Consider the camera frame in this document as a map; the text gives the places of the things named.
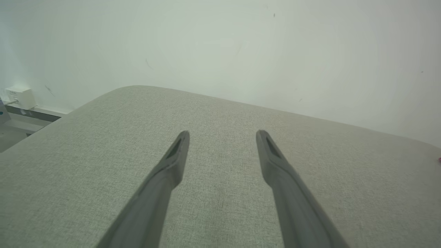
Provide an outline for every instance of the fabric-covered surface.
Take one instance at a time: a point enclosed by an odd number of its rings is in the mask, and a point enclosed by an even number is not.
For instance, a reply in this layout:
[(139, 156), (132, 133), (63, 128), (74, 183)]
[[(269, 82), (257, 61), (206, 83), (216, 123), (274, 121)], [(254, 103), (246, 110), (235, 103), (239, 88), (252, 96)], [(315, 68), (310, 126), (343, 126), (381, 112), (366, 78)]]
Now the fabric-covered surface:
[(264, 129), (351, 247), (441, 247), (441, 149), (151, 86), (107, 93), (0, 154), (1, 246), (90, 247), (179, 132), (190, 132), (161, 246), (283, 246)]

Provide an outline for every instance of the wall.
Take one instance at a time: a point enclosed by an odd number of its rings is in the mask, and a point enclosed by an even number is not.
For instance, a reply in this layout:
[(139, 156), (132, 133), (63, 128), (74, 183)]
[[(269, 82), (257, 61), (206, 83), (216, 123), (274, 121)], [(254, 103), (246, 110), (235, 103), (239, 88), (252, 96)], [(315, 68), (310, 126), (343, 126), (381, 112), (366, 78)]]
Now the wall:
[(153, 85), (441, 147), (439, 0), (14, 0), (0, 11), (0, 87), (28, 85), (42, 107)]

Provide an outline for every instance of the electrical outlet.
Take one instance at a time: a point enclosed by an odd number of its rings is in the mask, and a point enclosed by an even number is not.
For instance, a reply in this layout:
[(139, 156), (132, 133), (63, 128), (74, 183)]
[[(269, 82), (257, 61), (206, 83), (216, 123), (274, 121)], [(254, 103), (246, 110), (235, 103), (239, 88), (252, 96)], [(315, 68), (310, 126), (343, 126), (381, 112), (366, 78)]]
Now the electrical outlet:
[(35, 103), (32, 90), (29, 88), (10, 87), (6, 89), (9, 101), (18, 101), (18, 105), (21, 109), (31, 109), (37, 104)]

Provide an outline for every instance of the white box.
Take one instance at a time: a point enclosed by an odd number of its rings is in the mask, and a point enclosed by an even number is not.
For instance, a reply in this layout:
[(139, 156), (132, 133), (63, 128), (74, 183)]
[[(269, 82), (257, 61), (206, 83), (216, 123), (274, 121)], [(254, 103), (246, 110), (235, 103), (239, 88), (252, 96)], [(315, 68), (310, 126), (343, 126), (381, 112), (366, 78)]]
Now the white box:
[(31, 109), (37, 104), (35, 103), (32, 90), (29, 88), (9, 87), (6, 89), (9, 101), (18, 101), (18, 105), (21, 109)]

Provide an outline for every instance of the white power adapter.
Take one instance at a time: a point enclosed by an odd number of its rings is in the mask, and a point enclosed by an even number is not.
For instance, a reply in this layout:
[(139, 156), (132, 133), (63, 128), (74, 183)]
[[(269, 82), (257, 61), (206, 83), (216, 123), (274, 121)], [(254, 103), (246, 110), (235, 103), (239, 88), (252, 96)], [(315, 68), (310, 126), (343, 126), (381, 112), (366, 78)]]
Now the white power adapter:
[(31, 109), (37, 104), (35, 103), (34, 95), (32, 95), (32, 90), (29, 88), (21, 87), (9, 87), (6, 89), (7, 95), (9, 96), (9, 101), (18, 101), (18, 105), (22, 109)]

